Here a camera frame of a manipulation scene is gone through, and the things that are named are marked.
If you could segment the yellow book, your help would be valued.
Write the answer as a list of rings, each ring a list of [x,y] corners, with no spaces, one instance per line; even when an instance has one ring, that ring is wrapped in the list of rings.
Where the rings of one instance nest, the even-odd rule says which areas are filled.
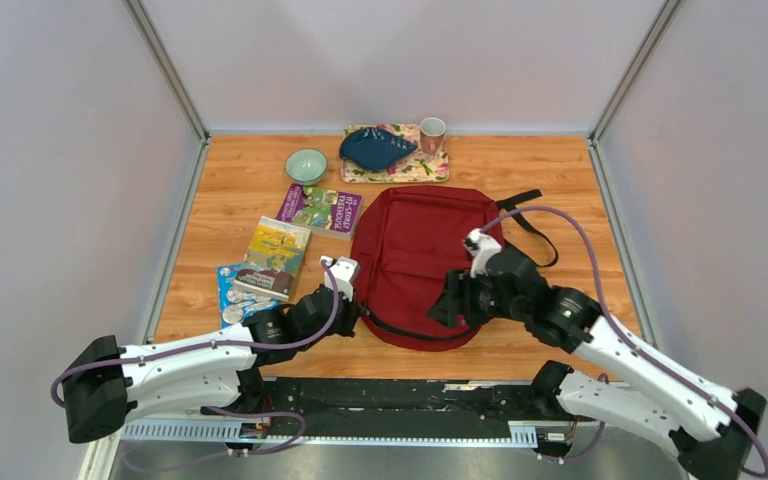
[[[262,216],[234,276],[240,291],[290,299],[298,280],[311,231]]]

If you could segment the red backpack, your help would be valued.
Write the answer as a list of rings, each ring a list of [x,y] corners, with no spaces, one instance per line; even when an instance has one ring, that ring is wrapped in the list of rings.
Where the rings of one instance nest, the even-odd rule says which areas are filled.
[[[367,309],[363,321],[385,343],[439,352],[472,340],[479,325],[444,326],[427,313],[450,271],[468,271],[463,246],[468,233],[500,213],[541,197],[538,189],[494,200],[467,188],[394,187],[381,192],[359,218],[351,258],[360,265],[355,298]]]

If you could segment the purple treehouse book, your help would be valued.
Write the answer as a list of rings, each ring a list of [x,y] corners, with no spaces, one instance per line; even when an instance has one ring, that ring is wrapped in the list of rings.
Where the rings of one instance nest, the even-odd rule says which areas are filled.
[[[293,183],[275,219],[317,235],[351,241],[362,206],[359,194]]]

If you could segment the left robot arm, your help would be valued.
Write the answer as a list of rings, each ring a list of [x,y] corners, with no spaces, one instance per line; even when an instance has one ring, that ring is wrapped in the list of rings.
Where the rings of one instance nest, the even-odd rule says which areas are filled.
[[[162,344],[94,339],[56,380],[68,439],[89,443],[156,414],[213,408],[251,415],[264,405],[259,367],[289,361],[329,335],[351,337],[363,309],[320,285],[296,304],[254,313],[221,330]]]

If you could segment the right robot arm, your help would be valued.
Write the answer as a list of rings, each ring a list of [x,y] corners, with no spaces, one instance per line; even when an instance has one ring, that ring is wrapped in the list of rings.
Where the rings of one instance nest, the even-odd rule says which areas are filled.
[[[732,391],[663,356],[579,290],[551,286],[525,254],[480,254],[472,270],[447,273],[431,319],[445,327],[518,321],[541,343],[598,364],[629,390],[602,384],[557,361],[533,379],[542,418],[563,411],[619,427],[676,457],[696,479],[737,479],[757,436],[765,398]]]

